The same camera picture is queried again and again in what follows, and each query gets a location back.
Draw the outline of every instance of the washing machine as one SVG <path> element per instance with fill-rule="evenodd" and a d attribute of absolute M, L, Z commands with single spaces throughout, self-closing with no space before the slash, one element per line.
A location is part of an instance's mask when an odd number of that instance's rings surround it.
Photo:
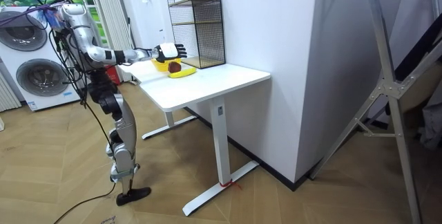
<path fill-rule="evenodd" d="M 6 7 L 0 12 L 0 19 L 27 9 Z M 33 111 L 79 100 L 52 49 L 49 31 L 50 27 L 37 19 L 37 12 L 0 26 L 0 57 Z"/>

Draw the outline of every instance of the humanoid robot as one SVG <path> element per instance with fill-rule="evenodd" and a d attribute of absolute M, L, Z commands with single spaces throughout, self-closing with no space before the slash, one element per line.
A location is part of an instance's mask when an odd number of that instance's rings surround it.
<path fill-rule="evenodd" d="M 106 153 L 113 158 L 114 164 L 110 179 L 121 182 L 122 193 L 117 197 L 117 205 L 139 200 L 150 194 L 149 187 L 133 189 L 132 181 L 140 166 L 135 163 L 135 144 L 137 130 L 135 118 L 122 94 L 106 74 L 105 65 L 133 64 L 148 59 L 164 62 L 168 59 L 186 57 L 183 45 L 160 44 L 153 49 L 111 50 L 97 46 L 99 39 L 95 22 L 82 4 L 70 0 L 58 0 L 52 4 L 61 27 L 52 28 L 56 33 L 57 47 L 66 49 L 75 57 L 77 72 L 87 75 L 90 83 L 87 91 L 93 102 L 99 104 L 105 114 L 111 114 L 115 128 L 110 131 L 110 144 Z"/>

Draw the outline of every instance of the desk top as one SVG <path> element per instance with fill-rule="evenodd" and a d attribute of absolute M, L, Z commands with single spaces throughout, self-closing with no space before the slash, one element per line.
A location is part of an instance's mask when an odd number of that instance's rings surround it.
<path fill-rule="evenodd" d="M 186 64 L 181 65 L 183 70 L 189 68 Z M 167 76 L 169 72 L 157 71 L 151 61 L 137 62 L 120 68 L 136 77 L 141 82 L 140 87 L 145 94 L 166 112 L 270 78 L 267 72 L 232 64 L 197 69 L 192 75 L 175 79 Z"/>

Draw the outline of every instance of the wooden floor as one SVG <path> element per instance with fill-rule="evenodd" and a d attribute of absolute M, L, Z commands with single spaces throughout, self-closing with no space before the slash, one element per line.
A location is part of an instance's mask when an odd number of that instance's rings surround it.
<path fill-rule="evenodd" d="M 138 137 L 164 125 L 162 112 L 136 86 L 121 90 L 133 108 Z M 110 116 L 90 103 L 110 129 Z M 78 103 L 0 115 L 6 124 L 0 132 L 0 224 L 52 223 L 79 201 L 111 189 L 106 141 Z M 174 113 L 176 119 L 188 115 Z M 410 147 L 425 224 L 442 223 L 442 152 Z M 249 161 L 229 148 L 232 169 Z M 211 130 L 195 120 L 147 141 L 140 138 L 137 162 L 134 186 L 151 186 L 149 197 L 117 207 L 117 185 L 109 197 L 79 206 L 61 223 L 410 223 L 394 139 L 357 133 L 314 182 L 295 192 L 258 168 L 239 181 L 242 189 L 228 188 L 191 217 L 184 217 L 184 204 L 217 183 Z"/>

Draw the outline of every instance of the metal wire rack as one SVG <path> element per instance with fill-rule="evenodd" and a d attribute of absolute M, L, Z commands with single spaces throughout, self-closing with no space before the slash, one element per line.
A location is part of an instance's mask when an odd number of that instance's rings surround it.
<path fill-rule="evenodd" d="M 176 44 L 184 44 L 197 68 L 226 63 L 221 0 L 167 0 Z"/>

